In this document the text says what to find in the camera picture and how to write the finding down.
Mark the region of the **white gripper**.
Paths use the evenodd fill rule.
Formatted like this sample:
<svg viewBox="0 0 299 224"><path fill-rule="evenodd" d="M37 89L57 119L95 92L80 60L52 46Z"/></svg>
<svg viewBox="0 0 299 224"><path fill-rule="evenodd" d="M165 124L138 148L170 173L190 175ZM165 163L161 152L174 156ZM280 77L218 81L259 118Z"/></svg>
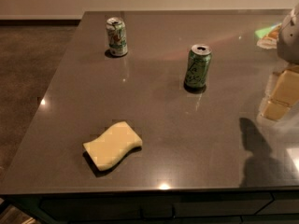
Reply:
<svg viewBox="0 0 299 224"><path fill-rule="evenodd" d="M288 63L299 63L299 4L281 23L277 42L278 56ZM299 102L299 65L289 64L274 72L267 84L261 107L266 119L282 119Z"/></svg>

